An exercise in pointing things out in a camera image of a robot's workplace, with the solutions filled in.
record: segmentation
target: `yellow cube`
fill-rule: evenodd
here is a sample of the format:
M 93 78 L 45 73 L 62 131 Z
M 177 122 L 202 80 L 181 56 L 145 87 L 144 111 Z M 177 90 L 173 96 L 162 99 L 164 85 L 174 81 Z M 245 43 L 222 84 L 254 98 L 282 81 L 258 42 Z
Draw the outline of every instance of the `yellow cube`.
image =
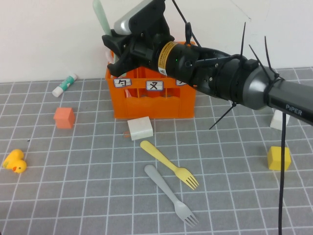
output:
M 272 146 L 268 152 L 268 168 L 270 170 L 280 170 L 281 169 L 281 147 Z M 291 157 L 289 148 L 285 148 L 285 170 L 291 164 Z

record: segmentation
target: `white cube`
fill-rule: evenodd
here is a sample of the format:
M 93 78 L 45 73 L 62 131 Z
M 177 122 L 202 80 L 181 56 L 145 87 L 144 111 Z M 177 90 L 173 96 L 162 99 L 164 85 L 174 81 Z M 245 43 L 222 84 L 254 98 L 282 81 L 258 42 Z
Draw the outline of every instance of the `white cube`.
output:
M 133 141 L 153 136 L 153 129 L 149 117 L 141 117 L 127 122 Z
M 286 115 L 286 126 L 289 122 L 289 115 Z M 275 110 L 274 116 L 272 118 L 272 121 L 270 122 L 271 128 L 282 130 L 283 128 L 283 112 L 279 110 Z

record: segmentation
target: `gray fork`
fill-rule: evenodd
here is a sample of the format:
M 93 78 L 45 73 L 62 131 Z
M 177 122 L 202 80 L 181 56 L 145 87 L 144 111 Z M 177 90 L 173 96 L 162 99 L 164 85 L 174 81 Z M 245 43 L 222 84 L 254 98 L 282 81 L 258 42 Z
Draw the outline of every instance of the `gray fork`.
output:
M 153 165 L 146 165 L 145 172 L 174 203 L 177 216 L 190 227 L 194 227 L 198 223 L 197 218 L 191 210 L 175 196 L 157 169 Z

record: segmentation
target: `rubber duck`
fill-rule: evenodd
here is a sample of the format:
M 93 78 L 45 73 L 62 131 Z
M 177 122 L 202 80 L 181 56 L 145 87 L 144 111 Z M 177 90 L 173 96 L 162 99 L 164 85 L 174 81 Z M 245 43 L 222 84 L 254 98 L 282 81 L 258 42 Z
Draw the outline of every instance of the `rubber duck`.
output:
M 22 173 L 26 170 L 26 162 L 22 160 L 24 153 L 19 150 L 13 150 L 3 162 L 3 168 L 11 169 L 15 173 Z

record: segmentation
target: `glue stick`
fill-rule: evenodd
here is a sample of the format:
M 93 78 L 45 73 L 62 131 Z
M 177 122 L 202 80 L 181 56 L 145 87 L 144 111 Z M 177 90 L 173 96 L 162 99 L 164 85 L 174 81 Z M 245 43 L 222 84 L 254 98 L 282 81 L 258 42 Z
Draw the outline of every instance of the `glue stick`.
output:
M 68 76 L 56 89 L 53 90 L 52 94 L 55 97 L 59 97 L 63 92 L 65 92 L 70 85 L 72 85 L 77 79 L 75 74 Z

